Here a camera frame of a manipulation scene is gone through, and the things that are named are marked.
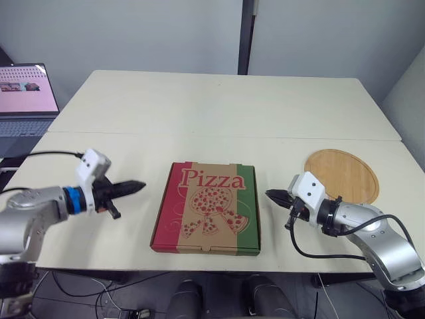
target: blue ring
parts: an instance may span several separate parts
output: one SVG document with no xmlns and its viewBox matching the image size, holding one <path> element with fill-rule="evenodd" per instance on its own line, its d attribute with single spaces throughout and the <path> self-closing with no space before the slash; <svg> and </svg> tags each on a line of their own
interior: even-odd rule
<svg viewBox="0 0 425 319">
<path fill-rule="evenodd" d="M 72 200 L 72 204 L 74 206 L 74 214 L 76 215 L 81 213 L 80 192 L 73 187 L 65 187 L 65 189 L 68 191 L 69 197 Z"/>
</svg>

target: red stripe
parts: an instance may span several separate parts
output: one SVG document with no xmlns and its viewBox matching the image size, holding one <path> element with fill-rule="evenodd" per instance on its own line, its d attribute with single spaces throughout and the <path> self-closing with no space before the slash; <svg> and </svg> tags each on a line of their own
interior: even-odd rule
<svg viewBox="0 0 425 319">
<path fill-rule="evenodd" d="M 151 246 L 154 251 L 178 253 L 177 245 L 187 194 L 186 188 L 178 187 L 183 178 L 183 168 L 192 168 L 192 162 L 187 161 L 185 163 L 173 164 L 155 237 Z"/>
</svg>

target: white table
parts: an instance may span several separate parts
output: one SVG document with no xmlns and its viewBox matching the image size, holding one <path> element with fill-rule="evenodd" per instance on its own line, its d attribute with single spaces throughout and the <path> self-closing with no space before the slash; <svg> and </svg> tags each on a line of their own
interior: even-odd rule
<svg viewBox="0 0 425 319">
<path fill-rule="evenodd" d="M 400 140 L 355 78 L 106 70 L 49 132 Z"/>
<path fill-rule="evenodd" d="M 421 257 L 425 257 L 424 173 L 399 141 L 51 132 L 36 150 L 84 151 L 86 148 L 96 148 L 111 159 L 107 176 L 112 181 L 139 179 L 147 186 L 135 195 L 115 200 L 122 212 L 121 219 L 112 220 L 107 213 L 78 215 L 51 227 L 38 266 L 96 270 L 369 272 L 367 264 L 361 261 L 313 260 L 299 255 L 284 229 L 288 210 L 264 195 L 270 188 L 286 188 L 292 177 L 302 172 L 308 156 L 324 148 L 350 152 L 370 165 L 380 183 L 374 205 L 402 219 Z M 262 250 L 257 257 L 177 255 L 156 253 L 149 248 L 171 162 L 186 160 L 255 166 L 262 228 Z M 77 164 L 78 160 L 71 156 L 28 158 L 9 187 L 75 185 Z M 2 205 L 6 198 L 0 197 Z M 299 245 L 310 253 L 360 253 L 347 239 L 325 236 L 301 221 L 296 223 L 296 237 Z"/>
</svg>

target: floor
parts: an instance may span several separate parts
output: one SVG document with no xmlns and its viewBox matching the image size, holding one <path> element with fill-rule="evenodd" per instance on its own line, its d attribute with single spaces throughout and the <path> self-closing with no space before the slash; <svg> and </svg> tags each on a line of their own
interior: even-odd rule
<svg viewBox="0 0 425 319">
<path fill-rule="evenodd" d="M 40 278 L 45 274 L 40 271 Z M 265 274 L 286 294 L 300 318 L 313 319 L 315 298 L 318 292 L 317 319 L 334 319 L 336 315 L 322 288 L 311 285 L 308 274 Z M 171 296 L 182 280 L 193 279 L 203 288 L 203 318 L 228 318 L 244 315 L 241 301 L 242 281 L 246 274 L 225 272 L 139 272 L 127 283 L 146 281 L 111 292 L 111 297 L 120 308 L 151 310 L 152 318 L 165 319 Z M 57 272 L 56 278 L 70 294 L 92 294 L 104 288 L 91 278 Z M 110 282 L 101 280 L 105 285 Z M 110 289 L 120 287 L 112 284 Z M 396 318 L 384 306 L 377 282 L 345 283 L 328 286 L 328 293 L 341 319 Z M 49 318 L 96 318 L 95 302 L 98 295 L 70 297 L 61 292 L 52 273 L 49 272 L 39 285 L 33 300 L 33 314 L 37 319 Z M 103 294 L 97 307 L 98 318 L 118 318 L 118 310 L 107 294 Z"/>
</svg>

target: laptop screen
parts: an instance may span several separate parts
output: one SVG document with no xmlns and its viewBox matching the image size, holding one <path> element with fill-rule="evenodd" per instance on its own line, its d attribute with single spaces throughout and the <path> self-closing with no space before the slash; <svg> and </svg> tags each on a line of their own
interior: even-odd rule
<svg viewBox="0 0 425 319">
<path fill-rule="evenodd" d="M 57 113 L 43 64 L 0 66 L 0 115 Z"/>
</svg>

